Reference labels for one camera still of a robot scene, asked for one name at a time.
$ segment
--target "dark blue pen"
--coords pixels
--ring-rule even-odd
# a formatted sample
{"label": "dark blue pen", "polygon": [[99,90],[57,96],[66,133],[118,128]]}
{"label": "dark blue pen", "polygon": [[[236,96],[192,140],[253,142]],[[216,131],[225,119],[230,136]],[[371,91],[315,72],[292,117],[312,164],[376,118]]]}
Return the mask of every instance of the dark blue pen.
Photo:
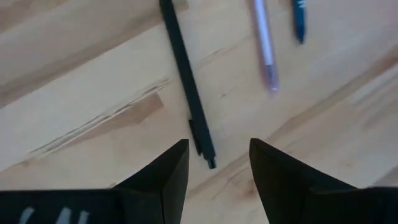
{"label": "dark blue pen", "polygon": [[305,41],[305,8],[307,7],[307,0],[293,0],[293,11],[294,11],[294,29],[296,38],[303,44]]}

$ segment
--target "wooden surface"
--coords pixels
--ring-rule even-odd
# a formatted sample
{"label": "wooden surface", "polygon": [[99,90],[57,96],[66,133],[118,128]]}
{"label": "wooden surface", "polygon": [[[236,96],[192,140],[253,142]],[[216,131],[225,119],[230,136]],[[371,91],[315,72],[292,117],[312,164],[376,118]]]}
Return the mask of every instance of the wooden surface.
{"label": "wooden surface", "polygon": [[[188,0],[178,14],[218,162],[208,170],[191,141],[182,223],[265,222],[249,168],[250,138],[357,187],[398,179],[398,2],[309,1],[302,46],[289,2],[268,5],[281,80],[276,96],[259,70],[250,1]],[[5,30],[0,43],[13,29]],[[0,113],[0,189],[112,187],[179,139],[191,139],[164,25],[129,38],[90,61],[54,62],[53,71],[62,71],[29,91],[14,85],[21,94],[4,98]],[[35,75],[15,69],[29,86]],[[2,93],[14,82],[4,74]]]}

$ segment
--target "pink pen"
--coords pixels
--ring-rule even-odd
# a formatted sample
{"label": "pink pen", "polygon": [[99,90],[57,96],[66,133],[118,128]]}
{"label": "pink pen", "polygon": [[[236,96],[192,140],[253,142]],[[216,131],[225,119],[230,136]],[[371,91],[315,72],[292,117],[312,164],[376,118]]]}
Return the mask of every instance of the pink pen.
{"label": "pink pen", "polygon": [[257,19],[257,28],[259,34],[259,44],[261,45],[262,62],[269,82],[270,89],[273,92],[279,90],[278,69],[275,62],[275,54],[271,37],[271,26],[268,20],[268,10],[265,0],[254,0]]}

